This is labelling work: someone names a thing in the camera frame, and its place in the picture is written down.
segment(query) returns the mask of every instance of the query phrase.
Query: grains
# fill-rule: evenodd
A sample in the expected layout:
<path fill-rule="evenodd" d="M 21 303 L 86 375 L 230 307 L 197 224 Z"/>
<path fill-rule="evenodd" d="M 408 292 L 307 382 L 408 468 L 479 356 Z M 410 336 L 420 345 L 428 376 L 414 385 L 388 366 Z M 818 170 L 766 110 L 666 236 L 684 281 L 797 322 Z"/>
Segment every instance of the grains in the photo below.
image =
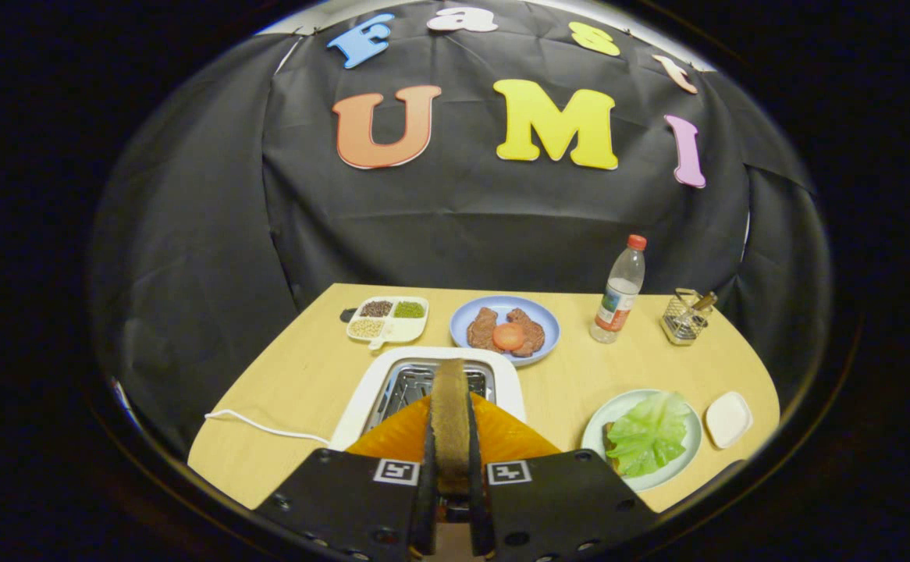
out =
<path fill-rule="evenodd" d="M 389 301 L 372 301 L 361 307 L 359 316 L 385 316 L 392 310 L 392 303 Z"/>
<path fill-rule="evenodd" d="M 403 301 L 396 305 L 396 318 L 423 318 L 424 307 L 420 303 Z"/>
<path fill-rule="evenodd" d="M 355 320 L 348 332 L 358 338 L 374 338 L 382 331 L 383 320 Z"/>

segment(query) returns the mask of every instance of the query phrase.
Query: yellow letter m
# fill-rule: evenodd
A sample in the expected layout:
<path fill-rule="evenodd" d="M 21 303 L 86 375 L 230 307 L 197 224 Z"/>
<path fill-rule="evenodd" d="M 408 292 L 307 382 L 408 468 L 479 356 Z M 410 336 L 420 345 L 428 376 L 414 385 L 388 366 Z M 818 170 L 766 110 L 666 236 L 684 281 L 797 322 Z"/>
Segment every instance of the yellow letter m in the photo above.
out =
<path fill-rule="evenodd" d="M 577 136 L 570 159 L 579 166 L 615 170 L 611 151 L 611 108 L 615 100 L 594 90 L 577 90 L 559 111 L 541 86 L 530 80 L 499 80 L 493 89 L 507 98 L 507 140 L 497 147 L 504 160 L 537 160 L 541 151 L 531 143 L 535 128 L 552 160 L 559 161 Z"/>

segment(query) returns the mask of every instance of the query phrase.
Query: wire basket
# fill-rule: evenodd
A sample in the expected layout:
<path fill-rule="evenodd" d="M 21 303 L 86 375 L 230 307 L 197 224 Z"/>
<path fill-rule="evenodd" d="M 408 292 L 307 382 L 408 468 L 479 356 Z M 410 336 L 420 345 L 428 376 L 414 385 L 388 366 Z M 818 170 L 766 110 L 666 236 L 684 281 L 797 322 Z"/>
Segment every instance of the wire basket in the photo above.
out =
<path fill-rule="evenodd" d="M 677 289 L 674 292 L 676 296 L 670 299 L 659 324 L 673 345 L 691 345 L 708 327 L 709 314 L 715 309 L 712 306 L 702 310 L 691 308 L 702 298 L 694 289 Z"/>

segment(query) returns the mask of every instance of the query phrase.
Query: tomato slice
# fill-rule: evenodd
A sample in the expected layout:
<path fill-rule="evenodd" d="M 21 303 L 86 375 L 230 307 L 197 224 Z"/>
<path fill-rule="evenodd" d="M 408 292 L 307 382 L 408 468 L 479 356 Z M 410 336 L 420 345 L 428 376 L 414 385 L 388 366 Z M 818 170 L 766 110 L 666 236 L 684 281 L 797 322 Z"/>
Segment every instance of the tomato slice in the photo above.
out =
<path fill-rule="evenodd" d="M 493 343 L 504 351 L 514 351 L 524 345 L 524 328 L 516 322 L 501 324 L 493 329 Z"/>

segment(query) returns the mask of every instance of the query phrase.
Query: plastic bottle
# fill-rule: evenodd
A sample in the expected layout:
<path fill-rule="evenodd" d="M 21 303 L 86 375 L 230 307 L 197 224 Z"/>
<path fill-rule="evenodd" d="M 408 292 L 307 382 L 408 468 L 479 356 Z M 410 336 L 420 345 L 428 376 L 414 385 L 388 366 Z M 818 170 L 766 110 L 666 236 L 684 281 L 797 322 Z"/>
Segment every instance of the plastic bottle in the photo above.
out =
<path fill-rule="evenodd" d="M 636 295 L 642 288 L 645 277 L 643 250 L 645 238 L 630 235 L 629 247 L 618 256 L 608 275 L 601 306 L 590 325 L 591 338 L 601 343 L 612 343 L 618 339 L 618 332 L 625 325 Z"/>

